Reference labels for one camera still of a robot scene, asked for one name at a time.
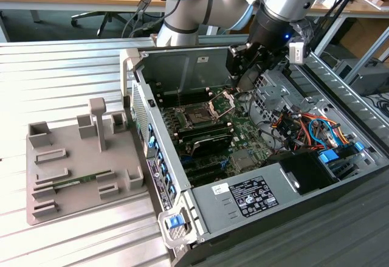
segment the black cable on desk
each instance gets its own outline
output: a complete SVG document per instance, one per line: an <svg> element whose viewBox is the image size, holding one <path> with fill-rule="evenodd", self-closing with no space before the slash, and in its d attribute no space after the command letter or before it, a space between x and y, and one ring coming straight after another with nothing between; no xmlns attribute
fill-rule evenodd
<svg viewBox="0 0 389 267"><path fill-rule="evenodd" d="M174 8L170 11L170 13L168 13L167 15L161 17L160 19L158 19L157 21L155 22L152 22L152 23L147 23L145 26L142 26L142 27L139 27L138 29L134 29L131 34L129 34L129 37L131 38L137 31L140 31L140 30L148 30L148 29L151 29L152 27L154 27L155 25L161 23L165 18L167 18L168 16L170 16L172 13L174 13L176 11L176 9L178 8L178 5L180 4L181 0L177 0L177 3L176 5L174 6Z"/></svg>
<svg viewBox="0 0 389 267"><path fill-rule="evenodd" d="M336 19L340 16L340 14L343 12L343 9L346 7L347 3L350 0L343 0L340 7L335 12L334 16L331 18L331 22L327 25L326 29L322 31L321 33L318 33L314 39L311 41L311 49L315 51L316 47L319 45L320 41L324 38L324 36L327 34L328 30L331 28L331 26L334 24Z"/></svg>
<svg viewBox="0 0 389 267"><path fill-rule="evenodd" d="M370 97L366 96L371 102L373 103L373 106L376 107L378 110L382 112L386 117L389 118L389 100L383 97L382 95L379 95L380 98Z"/></svg>
<svg viewBox="0 0 389 267"><path fill-rule="evenodd" d="M150 3L151 3L151 0L140 0L139 2L138 2L138 8L137 8L137 10L136 10L136 12L132 15L132 17L130 17L130 19L127 21L127 23L125 24L125 26L124 26L124 28L123 28L123 31L122 31L122 36L121 36L121 38L123 38L124 37L124 34L125 34L125 32L126 32L126 29L127 29L127 27L128 27L128 24L140 13L140 11L145 11L147 8L148 8L148 6L150 5ZM135 25L132 25L133 27L135 27L136 26L136 24L139 22L139 19L137 19L137 21L135 22Z"/></svg>

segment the cardboard box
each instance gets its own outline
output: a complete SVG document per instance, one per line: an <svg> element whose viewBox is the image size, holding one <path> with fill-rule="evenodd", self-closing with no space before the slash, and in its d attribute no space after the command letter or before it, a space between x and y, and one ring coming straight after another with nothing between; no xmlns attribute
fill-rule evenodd
<svg viewBox="0 0 389 267"><path fill-rule="evenodd" d="M388 7L389 6L389 0L368 0L372 4L378 6L378 7Z"/></svg>

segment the blue latch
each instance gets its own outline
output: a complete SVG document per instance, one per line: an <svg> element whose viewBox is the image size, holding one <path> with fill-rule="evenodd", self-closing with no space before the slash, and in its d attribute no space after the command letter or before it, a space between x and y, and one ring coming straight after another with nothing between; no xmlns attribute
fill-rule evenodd
<svg viewBox="0 0 389 267"><path fill-rule="evenodd" d="M183 226L184 224L185 221L181 214L175 215L167 220L169 229L174 229L175 227Z"/></svg>
<svg viewBox="0 0 389 267"><path fill-rule="evenodd" d="M162 155L162 153L158 154L158 160L159 160L159 162L163 162L164 161L164 156Z"/></svg>
<svg viewBox="0 0 389 267"><path fill-rule="evenodd" d="M154 147L155 143L156 143L156 137L155 136L151 136L150 140L148 141L148 147L150 147L150 148Z"/></svg>
<svg viewBox="0 0 389 267"><path fill-rule="evenodd" d="M359 141L357 141L355 143L355 147L357 148L357 150L359 151L362 151L365 147L363 146L363 144L361 144Z"/></svg>
<svg viewBox="0 0 389 267"><path fill-rule="evenodd" d="M166 164L163 162L160 165L160 168L162 169L162 174L165 176L166 172L168 171L168 168L167 168Z"/></svg>
<svg viewBox="0 0 389 267"><path fill-rule="evenodd" d="M334 150L326 150L320 154L320 159L322 159L322 161L326 164L338 158L339 156Z"/></svg>
<svg viewBox="0 0 389 267"><path fill-rule="evenodd" d="M171 193L171 196L174 198L176 197L176 189L174 188L174 186L170 186L170 193Z"/></svg>
<svg viewBox="0 0 389 267"><path fill-rule="evenodd" d="M171 183L171 177L170 177L170 175L169 175L169 174L166 174L166 178L165 178L165 184L166 184L167 186L169 186L169 185L170 185L170 183Z"/></svg>

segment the office chair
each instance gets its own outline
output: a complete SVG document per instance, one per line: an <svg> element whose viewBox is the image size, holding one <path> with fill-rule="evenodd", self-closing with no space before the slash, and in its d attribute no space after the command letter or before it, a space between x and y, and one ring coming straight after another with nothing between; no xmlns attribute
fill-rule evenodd
<svg viewBox="0 0 389 267"><path fill-rule="evenodd" d="M122 16L120 16L119 13L117 13L117 12L87 12L87 13L81 13L79 15L72 16L71 24L73 27L79 27L79 25L77 24L78 19L90 18L92 16L104 16L103 22L100 25L100 28L97 30L97 38L101 37L106 23L112 22L113 18L117 19L118 21L120 21L124 24L127 23L127 20L125 18L123 18Z"/></svg>

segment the white sticker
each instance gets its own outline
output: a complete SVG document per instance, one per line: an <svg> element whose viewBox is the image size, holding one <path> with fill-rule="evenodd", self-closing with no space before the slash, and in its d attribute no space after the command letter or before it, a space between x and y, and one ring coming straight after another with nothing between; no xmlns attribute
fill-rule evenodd
<svg viewBox="0 0 389 267"><path fill-rule="evenodd" d="M230 189L228 183L223 183L216 186L212 186L212 190L215 195L218 195L224 192L228 192Z"/></svg>
<svg viewBox="0 0 389 267"><path fill-rule="evenodd" d="M203 56L197 58L197 63L203 63L203 62L208 62L209 57L208 56Z"/></svg>

